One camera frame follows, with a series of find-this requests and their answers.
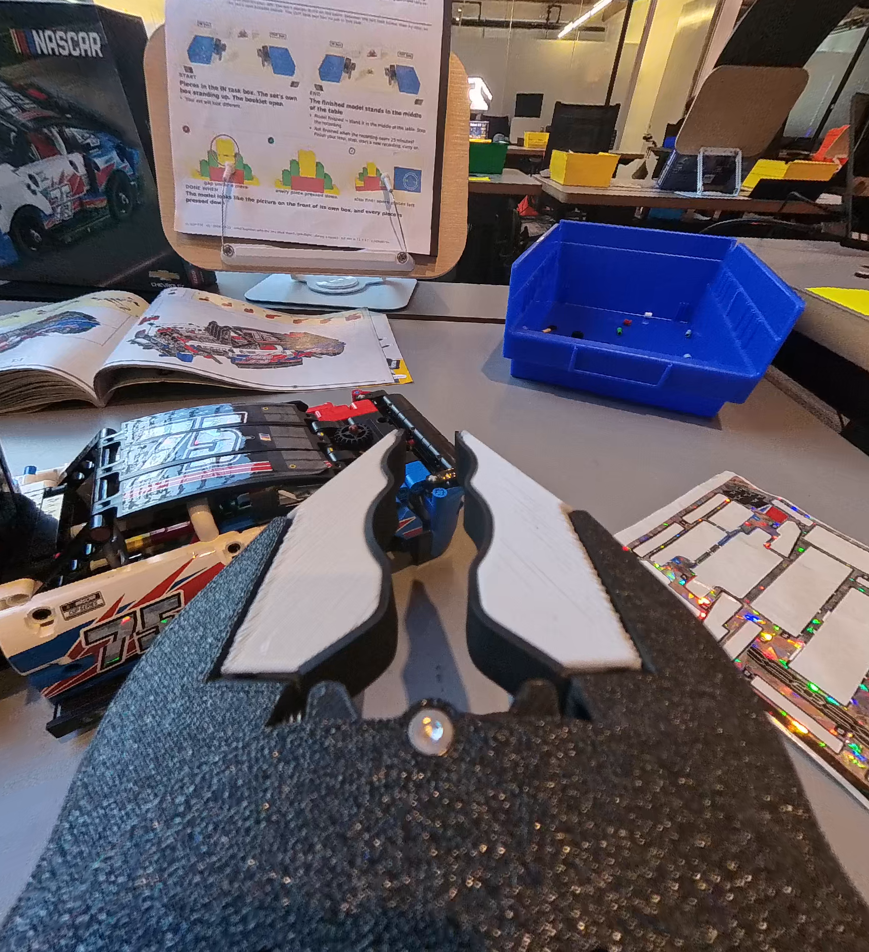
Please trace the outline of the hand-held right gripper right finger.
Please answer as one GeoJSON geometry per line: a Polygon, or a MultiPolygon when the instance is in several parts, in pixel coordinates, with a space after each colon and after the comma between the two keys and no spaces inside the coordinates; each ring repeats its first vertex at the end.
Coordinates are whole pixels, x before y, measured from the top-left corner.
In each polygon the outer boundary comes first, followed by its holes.
{"type": "Polygon", "coordinates": [[[579,511],[472,433],[458,431],[455,448],[476,546],[466,624],[476,668],[509,694],[538,680],[562,694],[577,676],[641,671],[575,524],[579,511]]]}

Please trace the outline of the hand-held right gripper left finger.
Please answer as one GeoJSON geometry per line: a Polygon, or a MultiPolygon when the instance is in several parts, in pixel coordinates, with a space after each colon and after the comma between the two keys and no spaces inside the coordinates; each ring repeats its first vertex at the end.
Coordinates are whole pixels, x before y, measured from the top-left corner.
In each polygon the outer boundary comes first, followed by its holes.
{"type": "Polygon", "coordinates": [[[226,677],[309,675],[381,618],[405,438],[396,430],[298,506],[222,660],[226,677]]]}

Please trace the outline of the toy brick race car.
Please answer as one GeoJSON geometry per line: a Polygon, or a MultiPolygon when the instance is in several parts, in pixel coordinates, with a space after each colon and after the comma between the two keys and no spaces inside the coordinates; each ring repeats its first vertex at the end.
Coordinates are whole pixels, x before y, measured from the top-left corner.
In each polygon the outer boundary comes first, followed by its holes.
{"type": "Polygon", "coordinates": [[[391,433],[406,438],[389,550],[452,540],[449,441],[404,397],[345,406],[216,404],[105,428],[60,470],[13,476],[0,447],[0,668],[53,708],[56,737],[98,719],[156,636],[276,517],[391,433]]]}

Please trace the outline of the grey desk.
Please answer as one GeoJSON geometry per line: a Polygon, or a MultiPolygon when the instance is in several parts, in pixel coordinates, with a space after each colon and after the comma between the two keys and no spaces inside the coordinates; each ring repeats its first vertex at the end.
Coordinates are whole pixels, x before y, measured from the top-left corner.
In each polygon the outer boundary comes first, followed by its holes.
{"type": "MultiPolygon", "coordinates": [[[[869,457],[770,380],[714,420],[649,411],[513,380],[493,323],[391,319],[414,384],[400,387],[444,435],[468,430],[568,504],[619,532],[729,470],[869,546],[869,457]]],[[[438,697],[487,713],[505,696],[472,664],[462,605],[474,548],[395,576],[393,664],[359,703],[391,718],[438,697]]],[[[0,671],[0,923],[39,857],[94,731],[58,740],[49,707],[0,671]]]]}

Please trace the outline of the blue plastic bin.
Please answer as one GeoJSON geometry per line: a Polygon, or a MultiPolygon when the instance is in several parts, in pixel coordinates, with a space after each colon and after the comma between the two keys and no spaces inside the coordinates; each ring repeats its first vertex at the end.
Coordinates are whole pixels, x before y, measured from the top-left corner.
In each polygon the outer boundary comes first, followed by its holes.
{"type": "Polygon", "coordinates": [[[503,355],[513,377],[712,418],[804,309],[736,239],[563,220],[512,265],[503,355]]]}

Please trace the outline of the yellow-cornered white booklet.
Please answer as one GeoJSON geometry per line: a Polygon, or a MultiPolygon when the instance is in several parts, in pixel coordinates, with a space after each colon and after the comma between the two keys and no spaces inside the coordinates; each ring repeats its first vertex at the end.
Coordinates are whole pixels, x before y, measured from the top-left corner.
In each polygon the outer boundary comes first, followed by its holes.
{"type": "Polygon", "coordinates": [[[383,348],[390,327],[366,309],[293,315],[210,292],[162,292],[98,373],[101,394],[161,382],[286,393],[411,382],[383,348]]]}

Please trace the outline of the printed sticker sheet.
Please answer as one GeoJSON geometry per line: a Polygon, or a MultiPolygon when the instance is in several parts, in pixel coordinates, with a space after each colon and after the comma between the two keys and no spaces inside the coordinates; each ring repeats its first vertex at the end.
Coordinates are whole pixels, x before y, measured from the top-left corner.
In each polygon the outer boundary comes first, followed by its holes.
{"type": "Polygon", "coordinates": [[[618,539],[869,810],[869,546],[729,471],[618,539]]]}

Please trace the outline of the white stand base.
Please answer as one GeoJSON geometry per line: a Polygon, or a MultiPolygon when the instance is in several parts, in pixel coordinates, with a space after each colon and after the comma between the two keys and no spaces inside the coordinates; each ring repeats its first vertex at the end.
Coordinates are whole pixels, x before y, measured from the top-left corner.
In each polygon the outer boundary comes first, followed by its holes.
{"type": "Polygon", "coordinates": [[[274,273],[245,292],[245,299],[266,306],[330,311],[364,308],[387,313],[404,309],[416,288],[414,278],[274,273]]]}

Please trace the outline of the long wooden work table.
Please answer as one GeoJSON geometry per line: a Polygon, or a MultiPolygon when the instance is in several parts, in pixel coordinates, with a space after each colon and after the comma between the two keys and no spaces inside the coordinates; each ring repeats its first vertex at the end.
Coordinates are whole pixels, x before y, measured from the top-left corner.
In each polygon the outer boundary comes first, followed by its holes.
{"type": "Polygon", "coordinates": [[[669,208],[679,210],[786,213],[791,215],[837,215],[845,211],[839,196],[823,194],[820,201],[753,198],[721,193],[701,195],[659,189],[654,184],[613,180],[608,186],[572,186],[542,175],[532,179],[548,198],[564,206],[581,208],[669,208]]]}

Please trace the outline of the neighbouring beige table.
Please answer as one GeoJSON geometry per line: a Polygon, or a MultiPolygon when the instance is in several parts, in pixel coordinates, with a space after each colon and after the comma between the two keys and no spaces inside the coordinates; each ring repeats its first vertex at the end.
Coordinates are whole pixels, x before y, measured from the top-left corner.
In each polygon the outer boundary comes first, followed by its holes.
{"type": "Polygon", "coordinates": [[[810,292],[814,288],[869,291],[869,252],[832,242],[760,237],[741,242],[805,300],[796,330],[869,372],[869,315],[810,292]]]}

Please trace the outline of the black toy set box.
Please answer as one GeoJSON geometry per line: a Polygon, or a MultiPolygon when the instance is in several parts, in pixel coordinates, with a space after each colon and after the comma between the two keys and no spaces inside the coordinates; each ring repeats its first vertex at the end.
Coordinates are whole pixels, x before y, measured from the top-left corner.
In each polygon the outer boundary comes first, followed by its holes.
{"type": "Polygon", "coordinates": [[[0,281],[157,293],[215,275],[161,223],[143,22],[0,2],[0,281]]]}

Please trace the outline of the yellow paper sheet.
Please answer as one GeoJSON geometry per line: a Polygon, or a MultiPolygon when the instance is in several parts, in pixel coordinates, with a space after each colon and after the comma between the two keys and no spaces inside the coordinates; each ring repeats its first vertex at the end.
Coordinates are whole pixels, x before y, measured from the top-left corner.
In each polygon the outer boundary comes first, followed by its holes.
{"type": "Polygon", "coordinates": [[[852,313],[869,317],[869,290],[819,287],[807,291],[817,298],[834,303],[852,313]]]}

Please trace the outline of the tan clipboard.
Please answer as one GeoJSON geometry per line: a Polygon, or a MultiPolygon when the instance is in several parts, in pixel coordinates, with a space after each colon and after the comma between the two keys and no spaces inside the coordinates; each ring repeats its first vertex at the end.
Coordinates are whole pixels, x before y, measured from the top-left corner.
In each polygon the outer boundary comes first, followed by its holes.
{"type": "Polygon", "coordinates": [[[466,244],[468,202],[467,77],[456,55],[449,55],[448,67],[440,184],[433,200],[437,226],[433,239],[435,254],[409,256],[404,251],[271,244],[219,234],[192,235],[176,229],[166,43],[163,27],[157,28],[145,47],[143,69],[160,218],[168,242],[185,261],[215,271],[416,279],[433,279],[445,274],[457,263],[466,244]]]}

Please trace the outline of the black computer monitor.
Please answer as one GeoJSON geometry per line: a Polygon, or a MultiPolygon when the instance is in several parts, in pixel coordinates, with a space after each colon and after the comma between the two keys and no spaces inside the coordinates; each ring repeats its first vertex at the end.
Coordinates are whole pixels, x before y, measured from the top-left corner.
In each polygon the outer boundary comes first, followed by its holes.
{"type": "Polygon", "coordinates": [[[581,153],[610,151],[615,143],[620,104],[587,105],[557,101],[545,155],[555,150],[581,153]]]}

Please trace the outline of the printed instruction sheet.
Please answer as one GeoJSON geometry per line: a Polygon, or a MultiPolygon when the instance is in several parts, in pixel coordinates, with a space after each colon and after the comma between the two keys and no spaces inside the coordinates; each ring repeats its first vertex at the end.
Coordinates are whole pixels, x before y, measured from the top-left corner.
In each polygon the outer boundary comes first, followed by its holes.
{"type": "Polygon", "coordinates": [[[433,1],[166,2],[177,230],[433,253],[447,19],[433,1]]]}

